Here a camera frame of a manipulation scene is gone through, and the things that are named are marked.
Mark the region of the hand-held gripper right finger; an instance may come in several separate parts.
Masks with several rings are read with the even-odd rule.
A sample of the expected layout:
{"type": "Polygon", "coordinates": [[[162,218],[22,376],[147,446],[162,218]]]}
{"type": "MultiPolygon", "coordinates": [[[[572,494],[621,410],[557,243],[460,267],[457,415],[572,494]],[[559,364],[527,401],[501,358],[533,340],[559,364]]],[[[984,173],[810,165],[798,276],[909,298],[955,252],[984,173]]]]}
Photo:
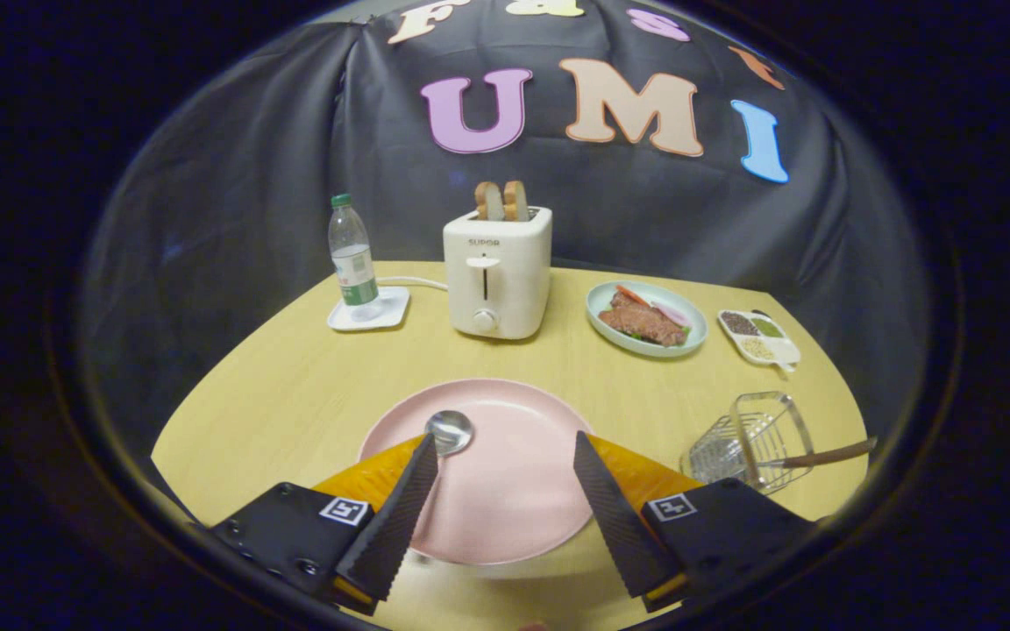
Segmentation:
{"type": "Polygon", "coordinates": [[[582,430],[574,442],[574,475],[646,611],[740,590],[816,528],[733,477],[701,483],[582,430]]]}

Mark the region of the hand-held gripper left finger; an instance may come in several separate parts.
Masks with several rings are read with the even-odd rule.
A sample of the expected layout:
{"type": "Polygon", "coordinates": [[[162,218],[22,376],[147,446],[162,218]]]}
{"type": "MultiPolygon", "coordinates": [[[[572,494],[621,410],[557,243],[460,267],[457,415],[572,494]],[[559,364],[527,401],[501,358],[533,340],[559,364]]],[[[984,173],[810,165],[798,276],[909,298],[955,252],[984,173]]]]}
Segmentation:
{"type": "Polygon", "coordinates": [[[435,442],[414,436],[314,488],[278,483],[209,532],[309,598],[372,614],[436,483],[435,442]]]}

